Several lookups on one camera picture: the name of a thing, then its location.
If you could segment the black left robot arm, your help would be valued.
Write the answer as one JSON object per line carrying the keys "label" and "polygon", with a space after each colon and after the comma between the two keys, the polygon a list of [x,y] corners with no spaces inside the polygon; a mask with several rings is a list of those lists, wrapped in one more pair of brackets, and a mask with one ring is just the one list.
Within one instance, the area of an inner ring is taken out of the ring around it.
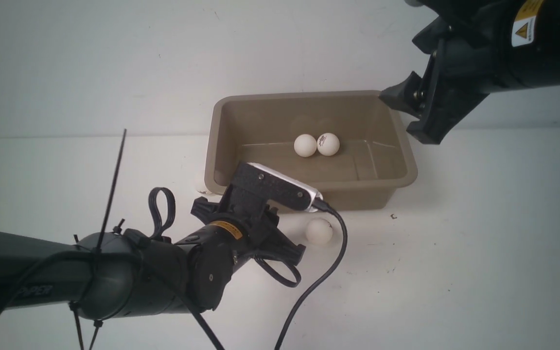
{"label": "black left robot arm", "polygon": [[[99,320],[188,313],[186,300],[196,312],[215,310],[247,261],[300,263],[305,246],[278,229],[277,212],[265,206],[249,215],[200,197],[191,213],[204,226],[191,235],[172,243],[142,238],[133,229],[106,233],[98,260],[49,264],[29,277],[9,307],[72,302],[81,317]],[[90,253],[98,237],[67,245],[0,232],[0,300],[33,264],[61,252]]]}

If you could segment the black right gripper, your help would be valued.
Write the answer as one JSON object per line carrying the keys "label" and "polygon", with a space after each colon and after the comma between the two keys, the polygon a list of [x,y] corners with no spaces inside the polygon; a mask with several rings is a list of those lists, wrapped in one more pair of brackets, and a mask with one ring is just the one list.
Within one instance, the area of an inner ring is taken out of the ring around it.
{"label": "black right gripper", "polygon": [[422,0],[437,14],[413,38],[430,54],[423,77],[383,89],[389,108],[418,118],[406,132],[426,145],[439,145],[474,108],[496,92],[514,88],[505,58],[505,32],[512,23],[511,0]]}

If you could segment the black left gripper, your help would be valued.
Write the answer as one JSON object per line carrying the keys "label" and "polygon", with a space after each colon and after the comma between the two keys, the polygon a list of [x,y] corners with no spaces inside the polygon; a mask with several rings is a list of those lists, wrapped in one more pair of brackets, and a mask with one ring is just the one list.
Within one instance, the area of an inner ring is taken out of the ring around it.
{"label": "black left gripper", "polygon": [[236,253],[237,264],[244,259],[277,261],[298,265],[305,253],[305,246],[295,244],[279,228],[280,215],[275,202],[267,204],[258,213],[220,211],[220,202],[206,197],[196,198],[191,215],[205,226],[221,228],[227,232],[231,251]]}

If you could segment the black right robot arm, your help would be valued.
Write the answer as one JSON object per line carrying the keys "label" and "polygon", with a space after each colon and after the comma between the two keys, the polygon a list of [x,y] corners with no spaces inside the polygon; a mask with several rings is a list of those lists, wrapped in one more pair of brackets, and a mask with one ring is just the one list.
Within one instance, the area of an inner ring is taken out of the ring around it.
{"label": "black right robot arm", "polygon": [[429,55],[383,89],[389,108],[416,118],[407,133],[422,144],[445,135],[490,94],[560,86],[560,0],[420,0],[437,18],[413,38]]}

